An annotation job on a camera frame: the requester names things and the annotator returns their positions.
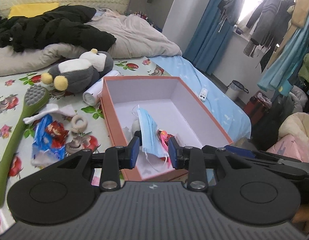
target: red suitcase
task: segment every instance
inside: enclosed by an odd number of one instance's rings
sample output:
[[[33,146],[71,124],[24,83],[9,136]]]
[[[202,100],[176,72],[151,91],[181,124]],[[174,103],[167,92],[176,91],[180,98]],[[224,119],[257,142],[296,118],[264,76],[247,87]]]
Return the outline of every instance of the red suitcase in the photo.
[[[267,96],[262,93],[261,91],[258,91],[254,94],[249,100],[249,102],[246,104],[244,108],[244,112],[249,116],[251,125],[255,125],[259,120],[264,116],[265,113],[267,113],[271,107],[271,102],[265,102],[264,100],[261,100],[258,98],[258,94],[261,93],[264,98],[269,100]]]

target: yellow pillow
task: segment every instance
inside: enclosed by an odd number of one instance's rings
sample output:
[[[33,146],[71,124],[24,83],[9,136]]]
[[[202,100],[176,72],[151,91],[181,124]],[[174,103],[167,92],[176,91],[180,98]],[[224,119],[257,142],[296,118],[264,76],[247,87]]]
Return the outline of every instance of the yellow pillow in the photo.
[[[53,10],[59,6],[59,3],[29,3],[19,4],[11,7],[8,19],[13,16],[34,17],[44,12]]]

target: light blue bedsheet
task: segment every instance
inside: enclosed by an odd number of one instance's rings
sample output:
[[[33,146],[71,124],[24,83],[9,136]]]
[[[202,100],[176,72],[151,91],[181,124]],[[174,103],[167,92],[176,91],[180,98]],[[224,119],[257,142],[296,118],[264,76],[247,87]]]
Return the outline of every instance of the light blue bedsheet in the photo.
[[[208,95],[204,102],[205,106],[234,142],[242,137],[250,138],[251,122],[249,117],[215,84],[195,69],[189,61],[181,56],[157,56],[150,58],[150,60],[166,70],[171,76],[180,77],[195,94],[199,94],[202,87],[206,88]]]

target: comforter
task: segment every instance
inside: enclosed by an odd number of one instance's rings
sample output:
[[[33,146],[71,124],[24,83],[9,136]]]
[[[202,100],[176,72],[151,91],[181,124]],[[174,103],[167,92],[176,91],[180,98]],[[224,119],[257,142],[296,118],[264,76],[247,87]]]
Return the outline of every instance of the comforter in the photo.
[[[113,58],[182,55],[177,44],[133,14],[124,16],[107,9],[102,16],[94,16],[86,25],[116,37],[116,42],[108,50]]]
[[[268,151],[278,153],[276,148],[283,152],[286,150],[285,156],[309,162],[309,114],[295,113],[288,116],[279,128],[279,138],[282,139]],[[292,141],[297,144],[294,152],[291,152],[293,147],[289,145]]]
[[[107,9],[101,17],[94,16],[85,26],[106,31],[116,38],[108,50],[113,58],[182,55],[178,45],[152,28],[147,21],[134,15],[123,16]],[[62,57],[79,58],[86,51],[82,47],[63,43],[23,52],[13,51],[12,46],[0,48],[0,76],[36,71]]]

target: blue curtain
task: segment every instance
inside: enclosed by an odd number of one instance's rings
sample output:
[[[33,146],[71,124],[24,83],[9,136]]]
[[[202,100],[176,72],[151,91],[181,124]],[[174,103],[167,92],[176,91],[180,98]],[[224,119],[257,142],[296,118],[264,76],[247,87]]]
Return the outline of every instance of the blue curtain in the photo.
[[[183,55],[196,68],[212,74],[231,38],[233,26],[226,20],[220,29],[221,0],[210,0],[201,21]]]

